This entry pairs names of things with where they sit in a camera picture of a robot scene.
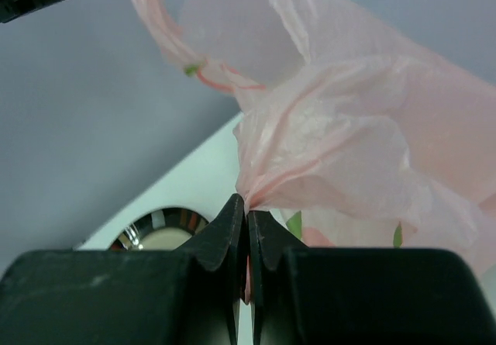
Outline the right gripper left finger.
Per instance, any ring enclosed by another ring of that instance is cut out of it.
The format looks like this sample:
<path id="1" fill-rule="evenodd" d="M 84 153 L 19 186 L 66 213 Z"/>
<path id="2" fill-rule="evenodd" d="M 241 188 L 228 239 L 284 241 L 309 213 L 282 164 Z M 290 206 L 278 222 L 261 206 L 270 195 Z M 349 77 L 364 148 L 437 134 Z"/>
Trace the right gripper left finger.
<path id="1" fill-rule="evenodd" d="M 35 250 L 1 280 L 3 344 L 234 344 L 244 202 L 172 251 Z"/>

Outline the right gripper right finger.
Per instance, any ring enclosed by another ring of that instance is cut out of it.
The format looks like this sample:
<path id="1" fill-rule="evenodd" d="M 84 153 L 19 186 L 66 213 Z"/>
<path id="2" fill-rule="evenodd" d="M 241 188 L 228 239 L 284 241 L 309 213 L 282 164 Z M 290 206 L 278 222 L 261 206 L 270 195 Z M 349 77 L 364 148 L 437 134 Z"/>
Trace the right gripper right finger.
<path id="1" fill-rule="evenodd" d="M 471 269 L 447 250 L 307 247 L 246 217 L 256 344 L 493 344 Z"/>

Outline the pink plastic bag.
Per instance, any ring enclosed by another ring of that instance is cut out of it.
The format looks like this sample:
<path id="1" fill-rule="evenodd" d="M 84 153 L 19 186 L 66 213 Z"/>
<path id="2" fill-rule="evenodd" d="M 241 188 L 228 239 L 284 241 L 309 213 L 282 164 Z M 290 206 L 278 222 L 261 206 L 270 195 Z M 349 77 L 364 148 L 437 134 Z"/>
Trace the pink plastic bag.
<path id="1" fill-rule="evenodd" d="M 132 0 L 161 52 L 234 97 L 236 190 L 311 246 L 438 247 L 495 291 L 495 87 L 350 0 Z"/>

